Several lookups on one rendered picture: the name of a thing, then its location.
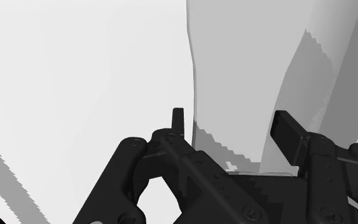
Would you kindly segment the white tall curved container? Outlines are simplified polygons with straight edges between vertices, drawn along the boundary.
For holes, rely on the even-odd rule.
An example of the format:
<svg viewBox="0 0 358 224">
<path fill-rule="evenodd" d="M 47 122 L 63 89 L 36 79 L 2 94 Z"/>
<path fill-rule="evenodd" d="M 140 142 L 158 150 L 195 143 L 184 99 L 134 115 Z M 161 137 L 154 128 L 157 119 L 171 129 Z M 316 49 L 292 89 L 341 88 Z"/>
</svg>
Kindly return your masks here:
<svg viewBox="0 0 358 224">
<path fill-rule="evenodd" d="M 358 142 L 358 0 L 186 0 L 192 145 L 230 174 L 296 175 L 270 137 L 288 111 Z"/>
</svg>

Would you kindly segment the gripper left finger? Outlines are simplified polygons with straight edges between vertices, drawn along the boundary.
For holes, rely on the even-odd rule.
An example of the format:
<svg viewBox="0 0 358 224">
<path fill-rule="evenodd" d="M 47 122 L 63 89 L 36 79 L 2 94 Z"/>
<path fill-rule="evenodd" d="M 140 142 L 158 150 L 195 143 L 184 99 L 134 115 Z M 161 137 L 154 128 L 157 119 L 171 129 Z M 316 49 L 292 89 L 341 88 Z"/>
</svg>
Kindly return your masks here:
<svg viewBox="0 0 358 224">
<path fill-rule="evenodd" d="M 263 209 L 204 151 L 184 139 L 184 110 L 150 141 L 120 142 L 72 224 L 147 224 L 137 205 L 149 180 L 162 177 L 181 214 L 173 224 L 270 224 Z"/>
</svg>

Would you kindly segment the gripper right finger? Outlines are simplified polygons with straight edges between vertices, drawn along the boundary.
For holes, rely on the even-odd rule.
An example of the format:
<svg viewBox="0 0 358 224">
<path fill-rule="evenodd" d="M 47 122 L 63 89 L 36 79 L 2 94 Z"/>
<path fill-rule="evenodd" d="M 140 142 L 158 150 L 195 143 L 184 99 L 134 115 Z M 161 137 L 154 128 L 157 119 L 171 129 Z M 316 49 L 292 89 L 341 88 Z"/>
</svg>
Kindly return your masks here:
<svg viewBox="0 0 358 224">
<path fill-rule="evenodd" d="M 339 147 L 284 110 L 274 113 L 270 135 L 307 181 L 306 223 L 358 224 L 358 143 Z"/>
</svg>

